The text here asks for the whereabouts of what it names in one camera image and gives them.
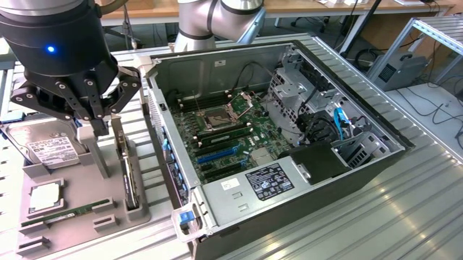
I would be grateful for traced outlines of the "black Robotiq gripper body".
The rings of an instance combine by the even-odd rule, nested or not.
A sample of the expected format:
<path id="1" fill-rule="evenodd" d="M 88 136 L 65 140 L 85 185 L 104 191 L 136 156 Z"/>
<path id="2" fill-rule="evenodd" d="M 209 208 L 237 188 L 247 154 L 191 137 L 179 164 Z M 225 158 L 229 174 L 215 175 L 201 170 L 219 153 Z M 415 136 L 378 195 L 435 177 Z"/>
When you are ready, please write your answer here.
<path id="1" fill-rule="evenodd" d="M 28 15 L 1 11 L 1 35 L 21 62 L 27 79 L 13 99 L 100 97 L 116 74 L 99 9 Z"/>

